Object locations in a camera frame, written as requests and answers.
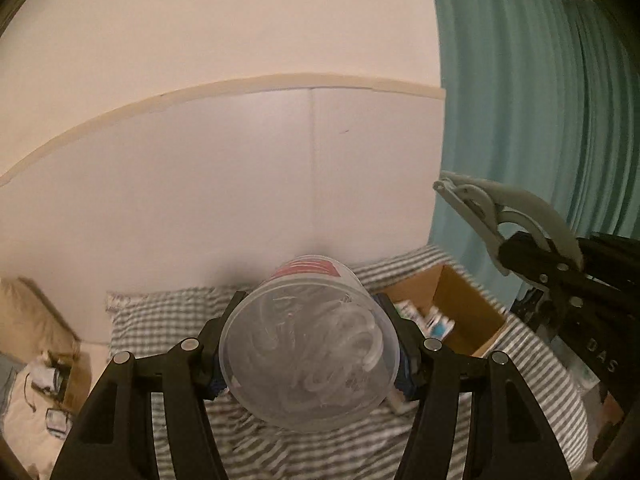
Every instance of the beige cushion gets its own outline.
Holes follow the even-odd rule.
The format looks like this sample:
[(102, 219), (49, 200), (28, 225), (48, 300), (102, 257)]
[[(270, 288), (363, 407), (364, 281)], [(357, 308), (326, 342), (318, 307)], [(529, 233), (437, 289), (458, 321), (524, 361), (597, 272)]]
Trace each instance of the beige cushion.
[(0, 279), (0, 352), (28, 363), (49, 350), (76, 354), (73, 333), (18, 279)]

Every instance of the red label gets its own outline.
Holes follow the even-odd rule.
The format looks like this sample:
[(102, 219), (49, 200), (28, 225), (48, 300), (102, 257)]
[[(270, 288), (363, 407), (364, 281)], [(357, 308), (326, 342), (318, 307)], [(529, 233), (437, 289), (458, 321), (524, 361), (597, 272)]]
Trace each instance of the red label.
[(284, 267), (276, 270), (270, 280), (281, 278), (282, 276), (289, 276), (290, 274), (325, 274), (327, 276), (333, 276), (334, 278), (340, 278), (340, 272), (334, 267), (334, 264), (327, 260), (297, 260), (285, 265)]

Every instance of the teal curtain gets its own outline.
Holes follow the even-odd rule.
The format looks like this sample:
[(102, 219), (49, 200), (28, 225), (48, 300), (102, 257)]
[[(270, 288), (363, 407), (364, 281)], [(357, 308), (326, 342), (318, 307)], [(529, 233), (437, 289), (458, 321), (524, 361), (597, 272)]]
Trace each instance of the teal curtain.
[[(541, 196), (579, 235), (640, 236), (640, 79), (589, 0), (435, 0), (447, 90), (442, 168)], [(438, 199), (431, 242), (505, 304), (503, 277)]]

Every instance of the pillow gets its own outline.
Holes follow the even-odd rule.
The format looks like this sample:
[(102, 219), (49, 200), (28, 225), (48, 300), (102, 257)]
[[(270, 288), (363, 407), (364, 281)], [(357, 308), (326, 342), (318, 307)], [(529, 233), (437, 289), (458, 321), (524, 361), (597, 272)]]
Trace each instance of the pillow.
[(28, 363), (43, 351), (76, 354), (78, 342), (23, 280), (0, 279), (0, 352)]
[[(571, 469), (587, 447), (586, 413), (571, 378), (551, 350), (519, 319), (505, 311), (473, 282), (462, 266), (440, 249), (427, 246), (382, 262), (352, 266), (364, 287), (375, 292), (440, 263), (448, 263), (505, 317), (507, 328), (494, 349), (507, 352), (540, 403)], [(168, 351), (194, 337), (211, 317), (220, 316), (236, 290), (245, 286), (190, 288), (174, 292), (119, 297), (111, 303), (110, 353), (128, 350), (136, 357)], [(232, 480), (244, 478), (392, 479), (415, 413), (395, 415), (386, 404), (362, 420), (335, 432), (291, 433), (259, 420), (229, 394), (206, 402), (220, 457)], [(465, 463), (470, 419), (469, 394), (460, 396), (458, 425), (448, 478), (460, 480)], [(156, 459), (161, 479), (173, 478), (162, 396), (152, 396)]]

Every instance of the open cardboard box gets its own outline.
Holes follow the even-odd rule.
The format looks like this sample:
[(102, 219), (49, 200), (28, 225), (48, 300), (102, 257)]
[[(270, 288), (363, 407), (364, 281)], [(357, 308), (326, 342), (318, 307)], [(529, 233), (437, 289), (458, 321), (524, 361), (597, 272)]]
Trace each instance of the open cardboard box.
[(411, 300), (424, 316), (435, 305), (453, 319), (444, 343), (458, 354), (484, 355), (505, 327), (504, 317), (448, 265), (430, 267), (382, 292), (394, 303)]
[(54, 405), (64, 412), (77, 415), (89, 396), (91, 387), (91, 370), (85, 354), (50, 354), (50, 358), (69, 370), (68, 378), (63, 380), (62, 398), (51, 399), (48, 395), (38, 391)]

